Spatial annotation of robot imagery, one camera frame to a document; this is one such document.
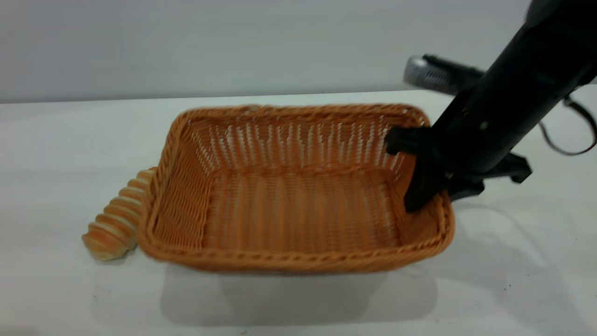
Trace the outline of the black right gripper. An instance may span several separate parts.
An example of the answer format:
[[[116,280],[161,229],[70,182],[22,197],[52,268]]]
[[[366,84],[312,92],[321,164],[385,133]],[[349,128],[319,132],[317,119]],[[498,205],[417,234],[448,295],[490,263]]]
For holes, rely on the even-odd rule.
[[[387,153],[416,156],[406,211],[448,187],[454,202],[480,195],[486,179],[525,181],[531,167],[512,149],[559,100],[560,81],[552,75],[490,75],[458,94],[432,127],[392,127]]]

